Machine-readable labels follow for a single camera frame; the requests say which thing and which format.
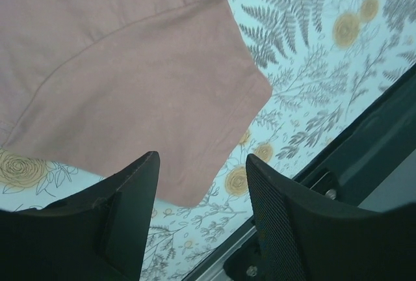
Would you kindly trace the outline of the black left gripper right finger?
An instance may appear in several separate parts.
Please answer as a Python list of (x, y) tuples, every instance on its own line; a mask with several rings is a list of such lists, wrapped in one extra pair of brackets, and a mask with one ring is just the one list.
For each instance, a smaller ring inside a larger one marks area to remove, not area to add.
[(246, 176), (265, 280), (415, 279), (415, 204), (360, 209), (255, 155), (246, 159)]

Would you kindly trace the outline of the pink t shirt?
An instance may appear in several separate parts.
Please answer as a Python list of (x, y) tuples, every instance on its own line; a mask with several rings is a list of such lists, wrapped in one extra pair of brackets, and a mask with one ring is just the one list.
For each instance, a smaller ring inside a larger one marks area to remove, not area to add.
[(227, 0), (1, 0), (1, 147), (197, 206), (270, 99)]

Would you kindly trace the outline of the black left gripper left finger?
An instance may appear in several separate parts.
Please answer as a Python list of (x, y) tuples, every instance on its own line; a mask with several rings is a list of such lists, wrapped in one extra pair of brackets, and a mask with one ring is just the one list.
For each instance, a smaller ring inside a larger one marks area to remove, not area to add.
[(43, 209), (1, 212), (2, 280), (138, 280), (159, 179), (148, 152)]

